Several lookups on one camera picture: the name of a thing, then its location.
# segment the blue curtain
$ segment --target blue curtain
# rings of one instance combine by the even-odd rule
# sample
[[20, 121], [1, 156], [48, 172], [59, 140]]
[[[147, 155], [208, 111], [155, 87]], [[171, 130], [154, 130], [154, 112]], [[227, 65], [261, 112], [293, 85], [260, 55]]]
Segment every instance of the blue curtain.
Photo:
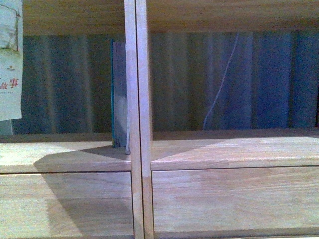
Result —
[[[235, 37], [153, 35], [155, 131], [203, 129]], [[315, 127], [318, 78], [319, 32], [240, 33], [206, 129]]]
[[14, 133], [111, 132], [111, 39], [124, 36], [25, 37]]
[[[202, 130], [235, 33], [151, 35], [155, 131]], [[24, 38], [15, 134], [111, 131], [110, 40]], [[314, 127], [319, 32], [241, 32], [207, 129]]]

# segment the paper sign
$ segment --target paper sign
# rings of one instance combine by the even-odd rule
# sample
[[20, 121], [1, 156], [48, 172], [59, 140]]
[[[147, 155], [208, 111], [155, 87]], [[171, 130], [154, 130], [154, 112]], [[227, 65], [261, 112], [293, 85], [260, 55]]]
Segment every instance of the paper sign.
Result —
[[21, 0], [0, 0], [0, 121], [21, 118]]

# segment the drawer front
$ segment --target drawer front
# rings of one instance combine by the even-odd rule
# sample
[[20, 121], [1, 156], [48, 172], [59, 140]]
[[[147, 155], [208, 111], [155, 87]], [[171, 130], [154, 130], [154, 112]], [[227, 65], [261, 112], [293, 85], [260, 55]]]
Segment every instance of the drawer front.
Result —
[[130, 172], [0, 176], [0, 238], [132, 238]]
[[319, 167], [153, 172], [157, 238], [319, 234]]

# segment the wooden bookshelf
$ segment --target wooden bookshelf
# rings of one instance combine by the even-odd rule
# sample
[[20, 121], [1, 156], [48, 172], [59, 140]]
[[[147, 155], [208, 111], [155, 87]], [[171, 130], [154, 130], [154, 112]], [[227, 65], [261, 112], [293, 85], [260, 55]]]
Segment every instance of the wooden bookshelf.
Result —
[[0, 238], [144, 238], [134, 1], [24, 0], [23, 13], [25, 36], [125, 34], [131, 154], [110, 134], [0, 136]]
[[126, 35], [131, 155], [102, 134], [0, 138], [0, 238], [319, 234], [317, 131], [153, 134], [149, 71], [150, 32], [318, 28], [319, 0], [25, 0], [24, 35]]
[[149, 57], [152, 32], [318, 29], [318, 6], [136, 0], [145, 238], [318, 234], [318, 132], [153, 133]]

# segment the white cable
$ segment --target white cable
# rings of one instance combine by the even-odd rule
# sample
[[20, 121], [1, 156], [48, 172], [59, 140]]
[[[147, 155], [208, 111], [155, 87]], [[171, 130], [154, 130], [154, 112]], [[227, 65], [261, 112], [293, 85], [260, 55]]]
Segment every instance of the white cable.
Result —
[[225, 69], [225, 73], [224, 73], [224, 75], [223, 75], [223, 79], [222, 79], [222, 81], [221, 81], [221, 84], [220, 84], [219, 90], [218, 90], [218, 92], [217, 92], [217, 95], [216, 95], [216, 97], [215, 97], [214, 103], [212, 104], [212, 106], [210, 107], [209, 111], [208, 111], [207, 114], [206, 114], [206, 117], [205, 117], [205, 120], [204, 120], [203, 130], [205, 130], [205, 128], [206, 128], [208, 116], [209, 116], [210, 113], [213, 111], [213, 109], [214, 109], [214, 107], [215, 107], [215, 104], [216, 104], [216, 102], [217, 102], [217, 99], [218, 99], [218, 97], [219, 97], [219, 94], [220, 94], [220, 92], [221, 92], [221, 89], [223, 88], [224, 81], [225, 81], [225, 78], [226, 78], [226, 74], [227, 74], [227, 71], [228, 71], [228, 67], [229, 67], [230, 61], [231, 61], [231, 59], [233, 58], [233, 55], [234, 55], [234, 52], [235, 52], [235, 49], [236, 49], [236, 46], [237, 46], [238, 36], [239, 36], [239, 32], [238, 32], [237, 35], [236, 35], [234, 47], [233, 47], [233, 50], [232, 50], [232, 52], [231, 52], [231, 54], [230, 54], [230, 57], [229, 57], [229, 59], [228, 59], [228, 62], [227, 62], [227, 65], [226, 65], [226, 69]]

